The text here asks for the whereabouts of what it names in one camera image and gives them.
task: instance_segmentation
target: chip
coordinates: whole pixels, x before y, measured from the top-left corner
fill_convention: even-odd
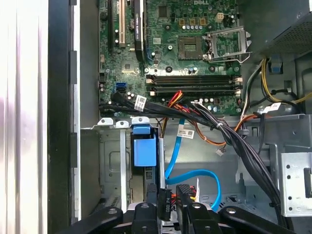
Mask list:
[[[134,73],[135,67],[131,60],[124,60],[121,62],[121,72],[122,73]]]
[[[158,7],[158,16],[159,18],[167,18],[167,6],[159,6]]]

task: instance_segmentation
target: silver metal frame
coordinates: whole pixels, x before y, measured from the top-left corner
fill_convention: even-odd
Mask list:
[[[0,233],[46,234],[48,1],[1,1],[0,31]]]
[[[226,34],[232,34],[232,33],[238,33],[238,38],[239,38],[238,44],[239,44],[240,51],[235,52],[235,53],[228,53],[228,54],[220,56],[217,52],[218,36],[226,35]],[[250,36],[251,36],[251,34],[245,31],[244,26],[207,33],[207,40],[210,44],[210,49],[208,51],[209,62],[220,62],[220,61],[218,61],[220,59],[225,59],[228,57],[237,57],[240,55],[248,54],[247,58],[244,59],[243,61],[240,61],[238,59],[227,60],[227,61],[238,61],[240,63],[243,63],[244,61],[246,61],[250,57],[251,52],[247,52],[248,47],[252,43],[251,40],[247,39]]]

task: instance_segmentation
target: pcie slot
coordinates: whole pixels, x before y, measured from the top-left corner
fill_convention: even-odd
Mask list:
[[[114,15],[113,15],[113,0],[107,0],[107,40],[108,50],[111,53],[114,47]]]

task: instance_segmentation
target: metal bracket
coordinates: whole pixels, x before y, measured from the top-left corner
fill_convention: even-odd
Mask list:
[[[148,117],[133,117],[131,120],[132,125],[136,124],[150,124],[150,119]]]
[[[118,121],[116,123],[116,128],[121,128],[121,129],[129,128],[129,122],[127,122],[127,121]]]
[[[217,42],[219,36],[224,36],[227,34],[238,33],[238,48],[240,51],[233,53],[226,53],[224,55],[219,55],[217,52]],[[252,41],[248,40],[251,36],[250,33],[246,32],[244,26],[224,29],[216,32],[207,33],[203,38],[207,41],[209,50],[206,56],[203,56],[204,60],[211,62],[222,62],[220,59],[226,59],[226,61],[238,61],[239,63],[245,62],[250,57],[251,52],[247,52],[248,47],[251,45]],[[248,55],[244,60],[239,60],[235,57],[240,55]]]
[[[114,124],[114,121],[112,118],[102,118],[97,125],[98,126],[111,126]]]

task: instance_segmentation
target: sata port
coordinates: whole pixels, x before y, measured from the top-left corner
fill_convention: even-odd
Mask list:
[[[116,86],[116,89],[117,88],[127,88],[127,83],[126,82],[116,82],[115,86]]]
[[[117,92],[120,92],[122,94],[124,94],[126,92],[126,88],[119,88],[119,87],[116,87],[116,91]]]

